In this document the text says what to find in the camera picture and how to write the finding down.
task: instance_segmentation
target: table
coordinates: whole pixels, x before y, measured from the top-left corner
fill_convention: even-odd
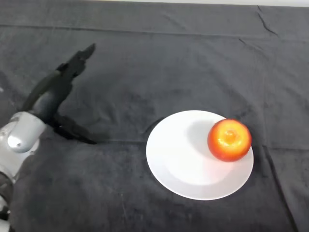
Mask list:
[[[93,42],[60,112],[100,143],[43,135],[16,184],[16,231],[308,231],[309,9],[2,0],[1,124]],[[253,172],[236,193],[194,201],[152,176],[148,135],[183,110],[250,128]]]

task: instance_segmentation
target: dark gray cloth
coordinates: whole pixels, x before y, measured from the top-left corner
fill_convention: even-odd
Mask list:
[[[19,232],[309,231],[309,9],[1,1],[0,122],[77,50],[97,50],[61,114],[101,141],[48,131],[16,184]],[[145,156],[162,118],[207,110],[253,136],[254,167],[214,201],[158,183]]]

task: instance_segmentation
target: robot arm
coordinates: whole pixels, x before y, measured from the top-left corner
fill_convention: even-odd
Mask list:
[[[92,44],[78,51],[68,62],[40,81],[26,99],[20,112],[0,129],[0,232],[13,231],[7,222],[13,186],[23,161],[35,154],[46,124],[67,139],[95,144],[87,130],[57,111],[72,90],[72,81],[85,69],[95,51]]]

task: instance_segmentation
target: red apple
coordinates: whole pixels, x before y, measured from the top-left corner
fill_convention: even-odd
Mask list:
[[[210,130],[207,143],[211,153],[225,162],[233,162],[244,157],[251,146],[249,129],[234,119],[223,119]]]

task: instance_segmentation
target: white wall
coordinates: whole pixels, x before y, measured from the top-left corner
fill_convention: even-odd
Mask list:
[[[178,3],[309,7],[309,0],[109,0],[109,1],[178,2]]]

